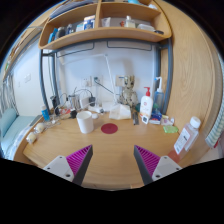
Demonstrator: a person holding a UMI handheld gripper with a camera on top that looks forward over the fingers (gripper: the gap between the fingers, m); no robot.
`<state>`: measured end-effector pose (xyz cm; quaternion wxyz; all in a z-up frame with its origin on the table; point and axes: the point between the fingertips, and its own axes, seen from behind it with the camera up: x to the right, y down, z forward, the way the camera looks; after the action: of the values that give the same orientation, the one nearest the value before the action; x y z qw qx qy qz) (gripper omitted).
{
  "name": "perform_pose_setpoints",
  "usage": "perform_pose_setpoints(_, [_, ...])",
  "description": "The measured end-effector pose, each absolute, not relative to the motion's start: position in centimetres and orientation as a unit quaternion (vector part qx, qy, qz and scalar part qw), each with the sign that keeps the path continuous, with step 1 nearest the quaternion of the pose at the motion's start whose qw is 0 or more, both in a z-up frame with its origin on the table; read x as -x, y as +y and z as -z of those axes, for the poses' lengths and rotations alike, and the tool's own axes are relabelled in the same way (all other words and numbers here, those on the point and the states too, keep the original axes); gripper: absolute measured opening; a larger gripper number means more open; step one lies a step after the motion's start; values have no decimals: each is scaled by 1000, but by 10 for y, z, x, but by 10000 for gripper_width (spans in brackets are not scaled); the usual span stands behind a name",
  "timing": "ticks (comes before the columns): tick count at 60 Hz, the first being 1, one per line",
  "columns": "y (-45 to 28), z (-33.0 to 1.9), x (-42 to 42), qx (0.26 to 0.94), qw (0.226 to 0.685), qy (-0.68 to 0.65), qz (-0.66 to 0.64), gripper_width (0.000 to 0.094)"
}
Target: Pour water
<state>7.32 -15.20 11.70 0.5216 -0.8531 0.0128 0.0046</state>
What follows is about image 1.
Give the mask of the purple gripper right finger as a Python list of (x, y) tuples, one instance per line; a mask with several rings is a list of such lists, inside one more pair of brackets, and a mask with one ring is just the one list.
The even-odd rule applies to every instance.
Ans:
[(145, 185), (181, 170), (170, 157), (159, 157), (138, 145), (134, 146), (134, 157)]

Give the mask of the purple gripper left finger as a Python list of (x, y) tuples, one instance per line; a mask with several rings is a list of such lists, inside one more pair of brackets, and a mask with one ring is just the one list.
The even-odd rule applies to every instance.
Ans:
[(92, 155), (93, 146), (89, 145), (68, 156), (57, 156), (44, 170), (81, 186)]

